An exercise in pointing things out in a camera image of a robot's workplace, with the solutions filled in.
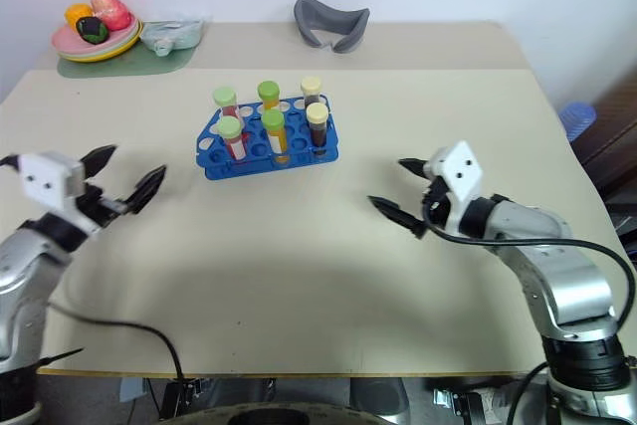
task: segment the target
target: table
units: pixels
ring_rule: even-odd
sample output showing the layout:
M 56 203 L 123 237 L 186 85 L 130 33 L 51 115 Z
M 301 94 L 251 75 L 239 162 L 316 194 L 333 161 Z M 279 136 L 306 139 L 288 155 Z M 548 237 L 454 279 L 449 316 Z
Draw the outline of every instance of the table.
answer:
M 554 110 L 497 25 L 372 24 L 356 52 L 337 55 L 306 47 L 288 24 L 220 24 L 187 68 L 151 77 L 68 80 L 54 60 L 43 57 L 1 106 L 0 153 L 80 157 L 116 143 L 95 179 L 111 197 L 159 164 L 168 173 L 139 216 L 78 252 L 53 300 L 161 329 L 188 374 L 487 374 L 543 360 L 506 266 L 480 248 L 417 241 L 367 201 L 418 212 L 425 183 L 396 160 L 458 139 L 482 163 L 485 195 L 555 211 L 577 238 L 621 251 Z M 212 90 L 232 85 L 252 101 L 256 84 L 273 79 L 287 97 L 308 74 L 323 78 L 339 160 L 206 180 L 194 154 Z M 388 129 L 391 119 L 399 127 Z M 0 191 L 4 237 L 39 210 L 9 170 Z M 620 307 L 622 273 L 594 259 Z M 621 335 L 634 350 L 634 316 Z M 173 375 L 154 336 L 49 312 L 44 353 L 79 346 L 43 372 Z

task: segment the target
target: pink fruit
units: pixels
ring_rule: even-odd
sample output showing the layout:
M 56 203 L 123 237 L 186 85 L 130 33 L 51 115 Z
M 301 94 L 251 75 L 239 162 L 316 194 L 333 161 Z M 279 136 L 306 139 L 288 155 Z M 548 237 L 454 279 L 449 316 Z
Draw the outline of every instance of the pink fruit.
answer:
M 132 16 L 119 0 L 91 0 L 96 17 L 102 20 L 109 30 L 121 30 L 130 25 Z

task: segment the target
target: robotic arm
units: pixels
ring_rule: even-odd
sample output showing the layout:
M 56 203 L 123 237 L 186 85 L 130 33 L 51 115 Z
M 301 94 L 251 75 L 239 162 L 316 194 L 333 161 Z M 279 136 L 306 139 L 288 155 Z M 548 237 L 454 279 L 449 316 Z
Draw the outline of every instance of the robotic arm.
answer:
M 40 358 L 49 296 L 71 254 L 118 216 L 137 214 L 156 194 L 165 166 L 146 174 L 126 199 L 111 200 L 86 180 L 108 163 L 115 146 L 81 160 L 56 152 L 10 155 L 25 193 L 48 212 L 27 221 L 0 244 L 0 424 L 31 424 L 40 416 L 36 370 L 58 357 Z
M 582 423 L 584 417 L 597 417 L 637 425 L 637 384 L 617 337 L 610 287 L 599 269 L 564 245 L 498 244 L 570 238 L 567 224 L 553 213 L 504 196 L 481 197 L 482 170 L 464 141 L 439 150 L 430 161 L 407 158 L 399 163 L 432 181 L 422 203 L 425 220 L 384 198 L 370 197 L 383 215 L 418 238 L 431 228 L 450 240 L 459 234 L 493 240 L 488 249 L 518 276 L 550 370 L 549 409 L 559 411 L 547 419 Z

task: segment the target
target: blue test tube rack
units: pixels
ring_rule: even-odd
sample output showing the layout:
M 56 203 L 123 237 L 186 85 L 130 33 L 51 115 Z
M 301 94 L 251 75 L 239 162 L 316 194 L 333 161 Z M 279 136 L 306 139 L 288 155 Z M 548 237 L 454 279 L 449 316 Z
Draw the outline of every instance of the blue test tube rack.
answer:
M 283 154 L 273 153 L 268 134 L 261 123 L 263 104 L 254 102 L 239 105 L 239 112 L 246 124 L 243 129 L 246 157 L 242 160 L 233 159 L 223 138 L 217 134 L 215 124 L 221 116 L 221 110 L 218 109 L 197 137 L 197 164 L 204 169 L 206 178 L 216 180 L 335 161 L 338 158 L 338 136 L 329 100 L 323 95 L 321 98 L 329 109 L 325 146 L 312 145 L 306 111 L 295 107 L 303 105 L 303 97 L 294 97 L 281 99 L 279 103 L 279 109 L 286 118 L 288 151 Z M 287 157 L 288 161 L 277 161 L 277 157 Z

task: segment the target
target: blue plastic container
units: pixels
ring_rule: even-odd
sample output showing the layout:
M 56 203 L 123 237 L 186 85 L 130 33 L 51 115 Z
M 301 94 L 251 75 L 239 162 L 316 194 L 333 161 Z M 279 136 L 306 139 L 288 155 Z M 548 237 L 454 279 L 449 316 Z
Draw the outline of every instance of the blue plastic container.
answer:
M 597 113 L 590 104 L 574 102 L 559 112 L 559 119 L 566 130 L 566 138 L 569 142 L 573 142 L 595 123 Z
M 298 105 L 303 104 L 303 97 L 295 97 L 281 99 L 280 102 L 280 109 L 286 118 L 288 151 L 284 154 L 273 153 L 268 142 L 268 134 L 261 124 L 261 114 L 258 112 L 262 103 L 255 102 L 239 106 L 246 123 L 243 134 L 247 156 L 241 161 L 230 156 L 223 139 L 214 127 L 221 114 L 221 111 L 217 110 L 197 137 L 197 164 L 204 168 L 206 178 L 215 180 L 335 161 L 338 158 L 338 137 L 329 100 L 323 95 L 321 97 L 330 110 L 325 146 L 312 145 L 306 111 L 304 108 L 295 108 L 296 101 L 301 100 Z M 281 163 L 277 161 L 279 156 L 286 156 L 289 160 L 287 163 Z

